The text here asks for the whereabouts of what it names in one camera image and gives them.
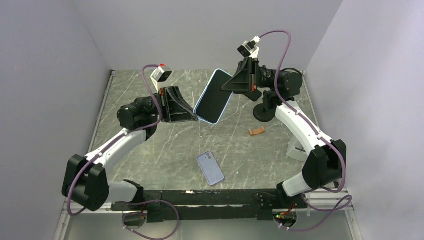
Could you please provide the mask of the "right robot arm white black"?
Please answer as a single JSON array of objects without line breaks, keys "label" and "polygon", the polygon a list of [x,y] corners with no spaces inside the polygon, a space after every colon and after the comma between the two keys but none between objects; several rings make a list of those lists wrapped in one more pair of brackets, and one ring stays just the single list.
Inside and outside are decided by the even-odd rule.
[{"label": "right robot arm white black", "polygon": [[303,74],[294,69],[268,69],[259,60],[245,57],[236,73],[222,91],[245,95],[252,101],[262,98],[255,106],[253,116],[260,122],[281,121],[298,140],[307,156],[300,173],[277,185],[276,203],[288,208],[296,196],[312,192],[340,180],[346,182],[347,146],[333,140],[311,122],[295,101],[303,85]]}]

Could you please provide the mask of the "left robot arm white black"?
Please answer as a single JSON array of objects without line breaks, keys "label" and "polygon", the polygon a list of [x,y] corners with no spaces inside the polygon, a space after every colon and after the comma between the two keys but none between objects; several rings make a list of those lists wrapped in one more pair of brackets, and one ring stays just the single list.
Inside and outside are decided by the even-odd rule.
[{"label": "left robot arm white black", "polygon": [[105,203],[120,202],[131,210],[139,209],[146,200],[144,187],[131,180],[111,181],[110,171],[135,147],[148,141],[159,123],[195,122],[198,117],[179,87],[170,86],[121,106],[117,119],[122,127],[117,135],[85,156],[75,154],[68,160],[62,194],[71,215],[71,202],[92,212]]}]

